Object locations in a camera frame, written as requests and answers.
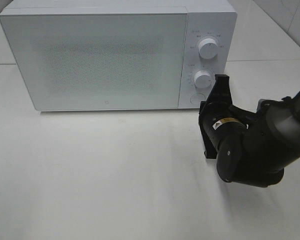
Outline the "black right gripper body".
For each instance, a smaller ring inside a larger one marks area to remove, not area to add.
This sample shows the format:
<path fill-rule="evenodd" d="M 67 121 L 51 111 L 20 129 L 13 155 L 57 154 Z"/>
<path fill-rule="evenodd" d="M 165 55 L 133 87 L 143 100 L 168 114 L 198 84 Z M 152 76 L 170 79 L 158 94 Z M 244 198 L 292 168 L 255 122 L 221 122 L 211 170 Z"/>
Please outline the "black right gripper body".
<path fill-rule="evenodd" d="M 212 93 L 200 103 L 198 123 L 207 159 L 217 158 L 220 145 L 227 137 L 247 130 L 247 126 L 230 112 L 232 103 L 230 95 L 217 93 Z"/>

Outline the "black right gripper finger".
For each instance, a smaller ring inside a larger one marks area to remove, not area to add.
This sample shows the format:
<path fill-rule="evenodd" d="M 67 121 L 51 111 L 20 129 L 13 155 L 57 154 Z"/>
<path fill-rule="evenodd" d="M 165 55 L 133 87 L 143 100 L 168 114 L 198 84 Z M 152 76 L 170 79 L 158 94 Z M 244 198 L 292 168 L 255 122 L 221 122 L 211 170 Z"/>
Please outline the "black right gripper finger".
<path fill-rule="evenodd" d="M 215 83 L 209 96 L 230 97 L 230 77 L 226 74 L 216 74 L 214 76 Z"/>

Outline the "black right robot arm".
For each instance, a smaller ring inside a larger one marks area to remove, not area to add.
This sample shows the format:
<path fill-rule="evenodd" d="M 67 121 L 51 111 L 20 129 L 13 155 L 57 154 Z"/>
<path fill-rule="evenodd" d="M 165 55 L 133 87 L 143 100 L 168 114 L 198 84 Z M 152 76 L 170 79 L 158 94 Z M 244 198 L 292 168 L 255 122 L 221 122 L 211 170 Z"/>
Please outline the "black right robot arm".
<path fill-rule="evenodd" d="M 216 75 L 212 91 L 200 104 L 204 155 L 216 160 L 224 182 L 275 185 L 285 167 L 300 158 L 300 91 L 280 101 L 260 99 L 251 112 L 233 104 L 229 81 L 225 74 Z"/>

